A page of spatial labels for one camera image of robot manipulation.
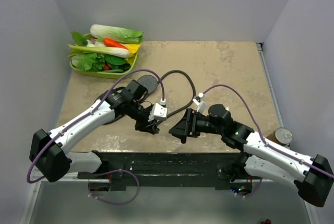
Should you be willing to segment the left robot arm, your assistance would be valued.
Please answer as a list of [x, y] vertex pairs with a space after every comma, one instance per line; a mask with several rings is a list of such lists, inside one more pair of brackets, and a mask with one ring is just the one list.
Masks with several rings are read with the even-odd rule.
[[160, 102], [144, 108], [138, 101], [147, 92], [146, 87], [132, 80], [119, 91], [110, 88], [88, 109], [62, 126], [48, 132], [36, 131], [29, 153], [31, 168], [37, 168], [51, 183], [73, 172], [105, 177], [108, 165], [95, 152], [72, 152], [72, 148], [95, 129], [122, 114], [136, 121], [136, 130], [158, 133], [156, 122], [166, 119], [168, 113], [165, 94]]

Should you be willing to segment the grey shower head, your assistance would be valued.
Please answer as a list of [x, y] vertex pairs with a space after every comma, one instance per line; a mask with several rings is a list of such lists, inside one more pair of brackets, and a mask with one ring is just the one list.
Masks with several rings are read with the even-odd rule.
[[148, 90], [148, 94], [152, 94], [158, 86], [158, 80], [153, 75], [143, 75], [137, 80], [142, 86]]

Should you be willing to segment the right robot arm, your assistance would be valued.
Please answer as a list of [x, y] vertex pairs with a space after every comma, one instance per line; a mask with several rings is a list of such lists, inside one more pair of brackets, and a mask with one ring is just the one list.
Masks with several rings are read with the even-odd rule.
[[187, 109], [169, 130], [169, 134], [183, 144], [187, 138], [196, 138], [201, 133], [220, 135], [227, 146], [241, 151], [242, 160], [232, 166], [237, 178], [250, 175], [276, 181], [295, 188], [306, 202], [324, 207], [333, 186], [333, 171], [324, 156], [303, 155], [262, 137], [259, 132], [233, 120], [221, 104], [212, 105], [207, 116]]

